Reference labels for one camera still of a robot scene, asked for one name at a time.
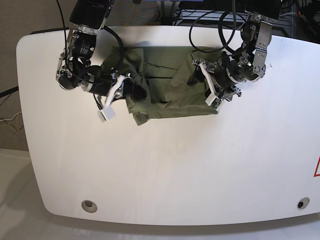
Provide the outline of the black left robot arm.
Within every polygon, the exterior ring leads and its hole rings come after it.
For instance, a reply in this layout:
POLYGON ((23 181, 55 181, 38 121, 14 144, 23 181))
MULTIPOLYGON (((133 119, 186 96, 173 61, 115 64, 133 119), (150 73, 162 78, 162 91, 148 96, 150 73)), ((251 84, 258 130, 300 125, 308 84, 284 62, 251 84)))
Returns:
POLYGON ((232 49, 231 43, 237 28, 237 3, 232 0, 228 6, 214 8, 203 13, 196 20, 209 14, 220 13, 217 22, 218 36, 222 46, 218 49, 221 56, 214 63, 195 62, 196 69, 187 84, 194 86, 204 81, 205 74, 213 84, 212 93, 220 97, 241 95, 238 84, 254 82, 264 77, 266 72, 267 48, 272 39, 271 21, 280 17, 280 0, 247 0, 240 10, 248 14, 240 27, 242 44, 232 49))

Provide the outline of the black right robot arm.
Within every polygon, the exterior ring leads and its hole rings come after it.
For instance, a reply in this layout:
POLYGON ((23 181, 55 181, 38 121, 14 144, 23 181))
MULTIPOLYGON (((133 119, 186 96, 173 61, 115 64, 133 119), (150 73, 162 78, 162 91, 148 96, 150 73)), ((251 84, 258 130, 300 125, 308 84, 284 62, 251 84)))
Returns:
POLYGON ((64 51, 59 57, 56 80, 65 90, 82 87, 85 92, 101 97, 122 99, 131 96, 137 100, 147 97, 146 91, 125 76, 119 86, 116 84, 122 77, 118 70, 125 59, 125 47, 111 28, 105 25, 114 1, 112 0, 79 0, 76 2, 69 21, 74 25, 64 32, 64 51), (91 63, 96 49, 96 30, 105 30, 118 42, 119 59, 115 66, 103 70, 91 63))

